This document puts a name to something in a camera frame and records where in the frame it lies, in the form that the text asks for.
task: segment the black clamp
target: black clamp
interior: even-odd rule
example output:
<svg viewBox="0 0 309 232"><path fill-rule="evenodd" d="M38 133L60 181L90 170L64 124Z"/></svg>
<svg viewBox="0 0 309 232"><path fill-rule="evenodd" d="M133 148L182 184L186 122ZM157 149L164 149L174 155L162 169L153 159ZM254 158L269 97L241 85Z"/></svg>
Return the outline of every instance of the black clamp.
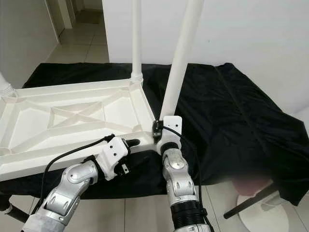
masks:
<svg viewBox="0 0 309 232"><path fill-rule="evenodd" d="M162 137L163 120L156 120L153 122L153 138L154 143L158 143Z"/></svg>
<svg viewBox="0 0 309 232"><path fill-rule="evenodd" d="M139 139L130 139L130 140L125 140L122 139L122 141L124 142L128 153L126 156L122 157L119 161L118 164L115 166L114 168L114 172L118 175L118 176L123 176L125 174L128 174L132 168L134 168L136 166L136 164L133 164L130 162L130 154L131 154L131 149L130 147L132 146L137 146L140 144L140 140Z"/></svg>

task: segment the black fabric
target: black fabric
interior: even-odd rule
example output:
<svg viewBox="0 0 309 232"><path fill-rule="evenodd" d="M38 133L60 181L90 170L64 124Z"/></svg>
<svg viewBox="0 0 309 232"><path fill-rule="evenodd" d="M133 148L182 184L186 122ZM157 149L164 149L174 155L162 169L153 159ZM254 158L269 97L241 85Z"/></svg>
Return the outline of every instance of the black fabric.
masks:
<svg viewBox="0 0 309 232"><path fill-rule="evenodd" d="M143 89L156 118L160 113L170 65L144 64ZM24 87L129 78L130 64L41 64ZM283 113L248 77L232 64L218 67L189 64L176 114L183 134L195 146L202 184L251 174L270 176L281 196L297 205L309 190L309 139L303 122ZM190 173L196 181L193 151L182 142ZM91 186L83 199L109 199L165 194L161 157L134 154L142 165L130 174ZM46 193L62 170L50 172ZM0 182L5 194L38 197L42 174Z"/></svg>

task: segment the white floor tile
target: white floor tile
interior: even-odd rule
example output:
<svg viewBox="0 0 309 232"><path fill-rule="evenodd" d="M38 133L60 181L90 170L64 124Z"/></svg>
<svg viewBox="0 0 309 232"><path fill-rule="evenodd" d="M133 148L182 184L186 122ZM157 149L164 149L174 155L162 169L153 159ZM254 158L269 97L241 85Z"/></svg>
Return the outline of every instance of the white floor tile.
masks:
<svg viewBox="0 0 309 232"><path fill-rule="evenodd" d="M99 24L91 24L91 23L76 23L73 27L73 31L75 34L91 34L94 35L95 31L99 27Z"/></svg>
<svg viewBox="0 0 309 232"><path fill-rule="evenodd" d="M207 192L207 188L205 186L202 186L202 200L203 200L203 206L207 210L207 218L212 225L215 232L220 232L219 225L217 222L216 215L214 213L211 200L209 198L209 194Z"/></svg>
<svg viewBox="0 0 309 232"><path fill-rule="evenodd" d="M106 45L91 45L85 59L86 63L108 63L108 50Z"/></svg>
<svg viewBox="0 0 309 232"><path fill-rule="evenodd" d="M309 231L309 196L304 196L295 210Z"/></svg>
<svg viewBox="0 0 309 232"><path fill-rule="evenodd" d="M32 204L33 197L31 196L12 196L10 202L17 208L29 213L30 206ZM3 232L19 232L23 223L10 217L4 215L0 212L0 231Z"/></svg>
<svg viewBox="0 0 309 232"><path fill-rule="evenodd" d="M166 195L126 199L125 232L145 231L174 231Z"/></svg>
<svg viewBox="0 0 309 232"><path fill-rule="evenodd" d="M84 62L88 45L58 45L50 55L49 63L77 63Z"/></svg>
<svg viewBox="0 0 309 232"><path fill-rule="evenodd" d="M235 207L237 192L230 182L207 186L207 191L213 206L221 232L249 232L235 215L225 219L223 214Z"/></svg>
<svg viewBox="0 0 309 232"><path fill-rule="evenodd" d="M76 33L73 29L65 29L60 35L61 44L90 45L93 33Z"/></svg>
<svg viewBox="0 0 309 232"><path fill-rule="evenodd" d="M65 232L123 232L125 200L81 200Z"/></svg>
<svg viewBox="0 0 309 232"><path fill-rule="evenodd" d="M286 202L282 206L289 219L289 232L308 232L292 204Z"/></svg>

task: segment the black connector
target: black connector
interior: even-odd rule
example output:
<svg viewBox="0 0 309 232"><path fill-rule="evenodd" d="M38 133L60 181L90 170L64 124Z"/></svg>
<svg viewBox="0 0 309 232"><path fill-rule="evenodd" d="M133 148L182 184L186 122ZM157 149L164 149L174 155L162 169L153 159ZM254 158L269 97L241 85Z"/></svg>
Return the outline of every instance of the black connector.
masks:
<svg viewBox="0 0 309 232"><path fill-rule="evenodd" d="M170 209L175 229L195 224L205 224L197 201L176 203Z"/></svg>
<svg viewBox="0 0 309 232"><path fill-rule="evenodd" d="M133 147L133 146L137 146L140 144L139 139L129 139L129 140L125 140L125 142L128 145L128 147Z"/></svg>
<svg viewBox="0 0 309 232"><path fill-rule="evenodd" d="M162 130L163 130L163 120L156 120L153 123L153 138L154 138L154 143L158 143L159 140L162 137Z"/></svg>

